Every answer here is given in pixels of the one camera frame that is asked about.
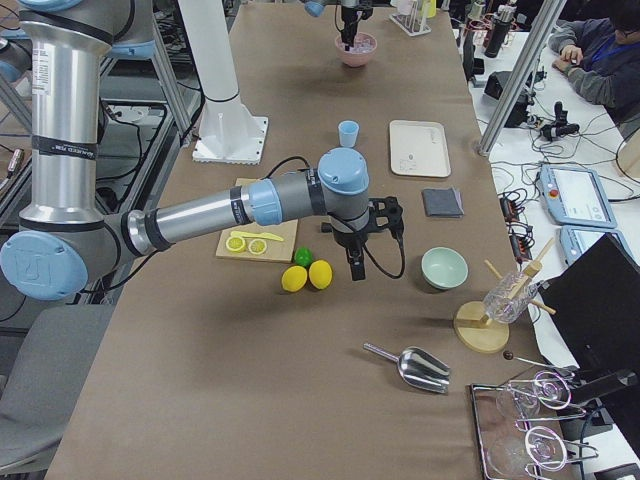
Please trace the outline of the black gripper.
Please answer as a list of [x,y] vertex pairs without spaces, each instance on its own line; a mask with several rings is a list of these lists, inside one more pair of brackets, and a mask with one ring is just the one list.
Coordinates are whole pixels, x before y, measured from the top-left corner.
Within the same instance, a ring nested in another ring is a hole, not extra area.
[[369,19],[373,14],[373,2],[371,0],[341,0],[341,20],[344,22],[341,30],[341,40],[345,51],[350,51],[354,46],[356,36],[356,23]]
[[333,237],[346,251],[351,279],[353,281],[364,280],[366,278],[364,246],[368,240],[368,234],[364,231],[343,232],[333,228]]

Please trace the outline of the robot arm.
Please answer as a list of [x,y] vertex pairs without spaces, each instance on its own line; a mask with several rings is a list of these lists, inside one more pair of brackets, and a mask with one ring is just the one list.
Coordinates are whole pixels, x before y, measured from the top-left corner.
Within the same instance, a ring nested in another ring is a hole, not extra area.
[[355,46],[359,23],[368,20],[373,14],[373,2],[366,0],[306,0],[302,4],[312,17],[321,16],[327,5],[335,6],[334,23],[345,51],[350,51]]
[[332,219],[335,240],[360,248],[372,219],[363,156],[324,154],[317,168],[265,178],[149,212],[105,215],[95,204],[99,67],[106,56],[155,53],[148,1],[24,1],[32,43],[32,190],[1,269],[22,294],[59,300],[135,258],[237,225]]

